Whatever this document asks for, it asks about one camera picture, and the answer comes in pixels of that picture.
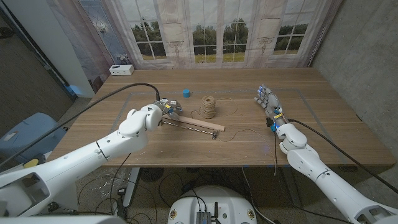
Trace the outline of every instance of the white box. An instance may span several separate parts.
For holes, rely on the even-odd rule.
[[[132,65],[112,65],[109,71],[111,75],[131,75],[134,67]]]

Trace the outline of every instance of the blue cap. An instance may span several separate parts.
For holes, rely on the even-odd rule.
[[[184,98],[188,98],[188,97],[190,97],[191,94],[188,89],[185,89],[185,90],[182,90],[182,95]]]

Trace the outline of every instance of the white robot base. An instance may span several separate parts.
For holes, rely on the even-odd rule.
[[[173,203],[168,217],[168,224],[212,222],[256,224],[257,219],[252,205],[242,195],[216,185],[197,187],[183,194]]]

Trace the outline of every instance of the blue object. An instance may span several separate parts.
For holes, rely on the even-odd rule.
[[[36,113],[13,127],[0,139],[0,153],[12,156],[23,147],[35,141],[38,137],[56,127],[57,122],[49,115]],[[27,151],[15,158],[16,161],[29,162],[37,154],[45,154],[54,150],[66,131],[59,128]]]
[[[188,89],[182,90],[182,95],[184,98],[188,98],[191,96],[191,93],[189,92]]]
[[[276,132],[276,127],[275,127],[275,125],[272,125],[272,126],[271,126],[271,131],[272,131],[272,132]]]

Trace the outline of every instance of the table leg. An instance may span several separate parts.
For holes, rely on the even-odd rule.
[[[289,191],[290,197],[292,198],[293,204],[295,206],[301,207],[301,200],[299,197],[299,192],[297,190],[296,182],[294,181],[294,176],[291,167],[281,167],[280,168],[284,174],[285,183],[287,190]]]
[[[131,203],[132,196],[134,195],[134,190],[136,189],[136,182],[138,179],[139,167],[133,167],[130,172],[129,182],[126,188],[126,194],[123,199],[123,207],[128,207]]]

